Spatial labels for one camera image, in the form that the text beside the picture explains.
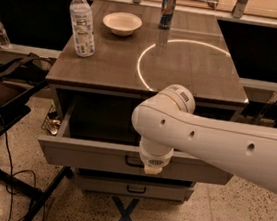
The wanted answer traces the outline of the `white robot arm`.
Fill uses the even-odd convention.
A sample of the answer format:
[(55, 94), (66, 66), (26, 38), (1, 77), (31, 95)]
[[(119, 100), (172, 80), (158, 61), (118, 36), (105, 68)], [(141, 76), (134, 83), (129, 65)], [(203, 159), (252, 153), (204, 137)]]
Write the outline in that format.
[(195, 106), (179, 84), (137, 105), (131, 122), (144, 164), (177, 149), (277, 194), (277, 128), (196, 116)]

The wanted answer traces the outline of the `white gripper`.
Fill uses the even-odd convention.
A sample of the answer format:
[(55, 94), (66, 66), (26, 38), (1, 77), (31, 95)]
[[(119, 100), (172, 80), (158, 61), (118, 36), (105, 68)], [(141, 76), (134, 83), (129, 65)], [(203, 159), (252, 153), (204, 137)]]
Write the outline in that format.
[(169, 164), (174, 154), (173, 148), (153, 142), (153, 140), (146, 139), (145, 137), (141, 138), (139, 148), (141, 161), (145, 165), (145, 174), (160, 174), (163, 170), (162, 168)]

